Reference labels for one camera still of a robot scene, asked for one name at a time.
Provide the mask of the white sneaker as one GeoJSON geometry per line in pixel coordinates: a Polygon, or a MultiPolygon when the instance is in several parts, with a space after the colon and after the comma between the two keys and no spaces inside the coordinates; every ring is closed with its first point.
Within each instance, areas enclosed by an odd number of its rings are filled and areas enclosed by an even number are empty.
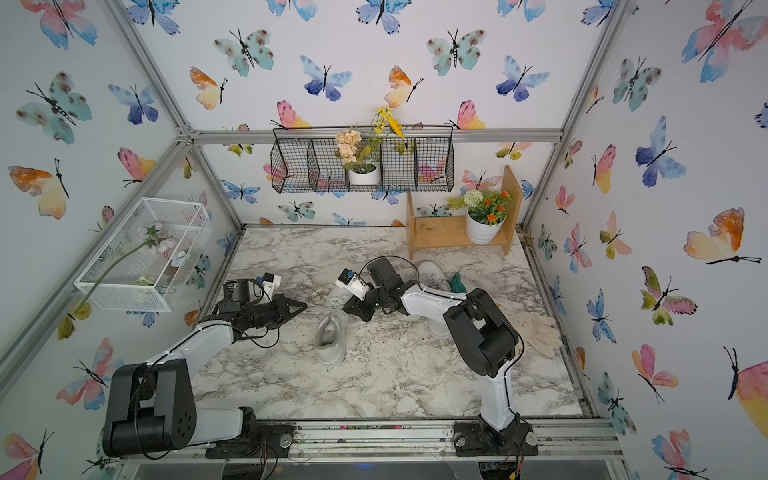
{"type": "Polygon", "coordinates": [[[431,289],[451,292],[451,285],[441,268],[432,261],[422,261],[418,267],[419,282],[431,289]]]}
{"type": "Polygon", "coordinates": [[[313,339],[313,348],[318,362],[326,367],[336,366],[344,360],[346,330],[350,319],[343,307],[351,298],[347,290],[335,286],[319,310],[320,323],[313,339]]]}

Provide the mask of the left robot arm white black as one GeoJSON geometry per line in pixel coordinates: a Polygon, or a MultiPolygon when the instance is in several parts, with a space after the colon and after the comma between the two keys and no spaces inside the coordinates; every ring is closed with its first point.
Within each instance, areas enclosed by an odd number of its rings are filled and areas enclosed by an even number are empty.
{"type": "Polygon", "coordinates": [[[225,282],[222,299],[187,336],[143,363],[115,371],[102,433],[106,456],[160,460],[197,446],[207,447],[210,458],[267,455],[268,436],[252,408],[200,408],[192,380],[231,345],[257,343],[252,330],[277,331],[307,309],[304,302],[271,293],[273,285],[270,276],[225,282]]]}

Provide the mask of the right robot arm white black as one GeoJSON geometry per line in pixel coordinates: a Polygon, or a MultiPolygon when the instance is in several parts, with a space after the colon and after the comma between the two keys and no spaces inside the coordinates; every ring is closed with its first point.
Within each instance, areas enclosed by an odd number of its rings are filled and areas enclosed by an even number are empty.
{"type": "Polygon", "coordinates": [[[478,376],[480,418],[501,433],[519,418],[512,405],[509,372],[520,356],[520,334],[483,289],[451,293],[429,288],[417,280],[405,281],[387,256],[365,265],[371,280],[344,269],[336,286],[351,294],[343,310],[365,322],[380,309],[389,314],[425,317],[445,325],[465,364],[478,376]]]}

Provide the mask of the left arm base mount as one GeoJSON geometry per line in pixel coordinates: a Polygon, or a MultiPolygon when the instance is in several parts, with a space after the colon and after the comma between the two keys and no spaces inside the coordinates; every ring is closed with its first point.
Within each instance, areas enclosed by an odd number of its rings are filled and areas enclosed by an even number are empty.
{"type": "Polygon", "coordinates": [[[296,434],[294,424],[258,420],[250,407],[239,410],[243,414],[240,433],[233,439],[214,441],[206,449],[206,459],[285,459],[289,456],[296,434]]]}

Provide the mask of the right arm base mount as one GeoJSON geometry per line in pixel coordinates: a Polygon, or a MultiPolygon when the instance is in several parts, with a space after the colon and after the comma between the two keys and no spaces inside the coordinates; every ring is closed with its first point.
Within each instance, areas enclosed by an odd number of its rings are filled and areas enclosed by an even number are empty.
{"type": "Polygon", "coordinates": [[[502,430],[495,430],[482,418],[455,422],[453,444],[459,457],[528,457],[539,454],[538,437],[532,425],[518,416],[502,430]]]}

